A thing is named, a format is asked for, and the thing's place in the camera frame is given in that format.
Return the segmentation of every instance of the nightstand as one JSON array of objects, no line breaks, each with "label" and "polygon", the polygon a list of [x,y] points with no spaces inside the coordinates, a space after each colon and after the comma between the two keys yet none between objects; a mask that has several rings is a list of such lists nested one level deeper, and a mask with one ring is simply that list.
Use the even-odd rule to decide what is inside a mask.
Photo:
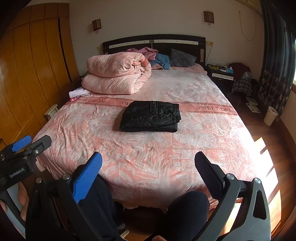
[{"label": "nightstand", "polygon": [[228,92],[231,92],[233,86],[233,75],[229,73],[221,72],[220,70],[209,69],[205,67],[209,78],[217,85],[217,87],[226,96]]}]

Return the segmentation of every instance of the white trash can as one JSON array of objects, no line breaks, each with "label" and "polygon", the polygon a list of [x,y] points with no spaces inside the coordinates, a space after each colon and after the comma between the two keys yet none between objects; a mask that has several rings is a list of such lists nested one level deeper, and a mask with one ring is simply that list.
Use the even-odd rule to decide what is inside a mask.
[{"label": "white trash can", "polygon": [[278,115],[277,111],[274,108],[272,108],[271,106],[269,106],[267,109],[267,113],[264,117],[265,124],[270,126],[272,124],[272,122],[274,121],[274,119],[277,117],[277,115]]}]

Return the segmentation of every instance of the wall sconce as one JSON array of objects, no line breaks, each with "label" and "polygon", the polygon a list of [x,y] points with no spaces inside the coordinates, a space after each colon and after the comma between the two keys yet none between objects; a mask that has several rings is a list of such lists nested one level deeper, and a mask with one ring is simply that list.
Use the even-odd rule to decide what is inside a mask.
[{"label": "wall sconce", "polygon": [[204,11],[204,19],[206,23],[214,23],[214,13],[209,11]]},{"label": "wall sconce", "polygon": [[95,21],[93,21],[93,28],[94,28],[94,31],[102,28],[101,19],[96,19]]}]

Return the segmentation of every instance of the white wall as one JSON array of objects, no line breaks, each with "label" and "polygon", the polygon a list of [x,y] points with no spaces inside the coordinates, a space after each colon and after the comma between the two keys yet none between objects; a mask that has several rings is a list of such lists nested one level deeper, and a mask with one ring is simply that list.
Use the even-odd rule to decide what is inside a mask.
[{"label": "white wall", "polygon": [[290,132],[291,136],[293,137],[293,140],[296,143],[296,111],[295,111],[295,106],[296,106],[296,94],[291,91],[287,104],[284,108],[284,111],[281,115],[281,120],[287,127],[288,131]]},{"label": "white wall", "polygon": [[[57,2],[33,0],[31,3]],[[214,42],[210,64],[241,62],[259,78],[263,60],[264,29],[262,17],[234,0],[63,0],[69,2],[71,36],[79,73],[87,71],[89,57],[102,54],[103,42],[144,34],[187,34]],[[238,11],[241,11],[242,35]],[[203,11],[214,13],[215,24],[203,20]],[[92,21],[101,19],[99,34]]]}]

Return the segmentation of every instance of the black garment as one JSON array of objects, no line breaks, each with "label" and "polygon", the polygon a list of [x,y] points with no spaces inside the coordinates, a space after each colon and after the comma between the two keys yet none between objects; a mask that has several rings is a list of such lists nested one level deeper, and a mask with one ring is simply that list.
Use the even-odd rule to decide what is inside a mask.
[{"label": "black garment", "polygon": [[[79,205],[104,241],[123,241],[116,227],[122,223],[122,217],[118,215],[111,193],[99,176]],[[209,201],[203,192],[188,192],[170,204],[164,220],[146,241],[157,235],[167,241],[192,241],[206,223],[208,211]]]},{"label": "black garment", "polygon": [[133,101],[124,111],[119,129],[126,132],[176,132],[180,120],[179,104],[162,101]]}]

